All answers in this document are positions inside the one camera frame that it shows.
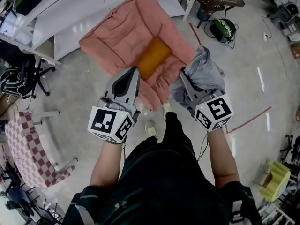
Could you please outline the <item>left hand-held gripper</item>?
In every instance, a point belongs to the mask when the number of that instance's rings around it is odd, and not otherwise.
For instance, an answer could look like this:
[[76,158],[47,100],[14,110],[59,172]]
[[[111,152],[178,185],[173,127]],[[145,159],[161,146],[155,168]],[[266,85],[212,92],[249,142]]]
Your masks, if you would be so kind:
[[133,66],[108,81],[106,93],[92,107],[88,123],[90,133],[112,144],[125,142],[128,131],[140,114],[135,106],[140,80],[139,69]]

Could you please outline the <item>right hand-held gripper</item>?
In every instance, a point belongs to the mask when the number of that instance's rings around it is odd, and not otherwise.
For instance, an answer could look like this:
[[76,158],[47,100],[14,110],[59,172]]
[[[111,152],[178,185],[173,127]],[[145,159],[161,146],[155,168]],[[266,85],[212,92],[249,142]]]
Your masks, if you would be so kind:
[[179,77],[191,100],[191,114],[196,121],[199,121],[208,132],[228,123],[234,112],[227,94],[219,89],[195,90],[183,69],[179,71]]

